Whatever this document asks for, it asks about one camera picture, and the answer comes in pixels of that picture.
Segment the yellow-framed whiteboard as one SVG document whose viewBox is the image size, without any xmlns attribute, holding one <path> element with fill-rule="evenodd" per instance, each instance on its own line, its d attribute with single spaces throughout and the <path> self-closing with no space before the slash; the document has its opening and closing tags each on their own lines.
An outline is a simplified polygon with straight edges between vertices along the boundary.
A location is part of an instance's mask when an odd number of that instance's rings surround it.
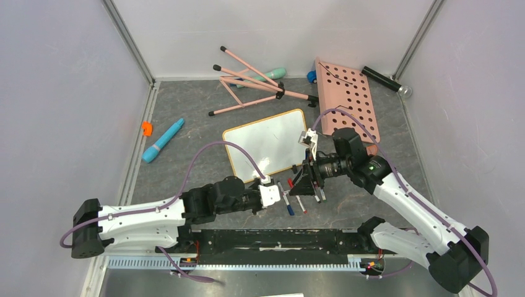
<svg viewBox="0 0 525 297">
<path fill-rule="evenodd" d="M 265 175 L 300 165 L 306 148 L 298 143 L 307 129 L 301 109 L 227 129 L 222 139 L 243 148 Z"/>
</svg>

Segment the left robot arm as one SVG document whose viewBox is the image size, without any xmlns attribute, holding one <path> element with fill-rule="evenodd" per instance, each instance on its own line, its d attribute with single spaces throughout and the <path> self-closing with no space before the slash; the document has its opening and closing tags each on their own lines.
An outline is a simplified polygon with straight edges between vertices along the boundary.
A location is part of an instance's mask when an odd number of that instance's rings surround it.
<svg viewBox="0 0 525 297">
<path fill-rule="evenodd" d="M 256 181 L 246 187 L 236 176 L 228 176 L 183 192 L 176 200 L 120 207 L 85 200 L 73 216 L 71 257 L 156 247 L 187 252 L 194 246 L 189 226 L 213 222 L 227 213 L 257 213 L 277 201 L 276 190 L 274 183 Z"/>
</svg>

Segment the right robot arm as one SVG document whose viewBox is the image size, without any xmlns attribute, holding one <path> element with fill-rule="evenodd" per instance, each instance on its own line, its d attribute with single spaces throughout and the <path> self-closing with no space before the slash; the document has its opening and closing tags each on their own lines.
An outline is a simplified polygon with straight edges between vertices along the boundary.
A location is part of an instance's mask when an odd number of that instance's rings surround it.
<svg viewBox="0 0 525 297">
<path fill-rule="evenodd" d="M 323 189 L 327 179 L 347 176 L 417 230 L 410 233 L 373 217 L 358 228 L 361 250 L 399 254 L 426 268 L 451 293 L 462 291 L 487 267 L 489 235 L 483 228 L 468 228 L 429 202 L 385 158 L 370 155 L 355 129 L 337 130 L 332 141 L 336 151 L 325 154 L 317 150 L 314 130 L 302 132 L 299 143 L 306 146 L 306 153 L 293 182 L 293 196 L 311 194 L 315 187 Z"/>
</svg>

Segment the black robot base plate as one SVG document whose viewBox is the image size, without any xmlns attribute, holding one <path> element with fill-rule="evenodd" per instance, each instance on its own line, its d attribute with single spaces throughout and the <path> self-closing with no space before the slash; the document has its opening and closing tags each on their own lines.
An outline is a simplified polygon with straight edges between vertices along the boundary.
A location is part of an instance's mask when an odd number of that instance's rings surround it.
<svg viewBox="0 0 525 297">
<path fill-rule="evenodd" d="M 185 230 L 170 254 L 196 254 L 200 265 L 344 264 L 348 255 L 377 257 L 355 230 Z"/>
</svg>

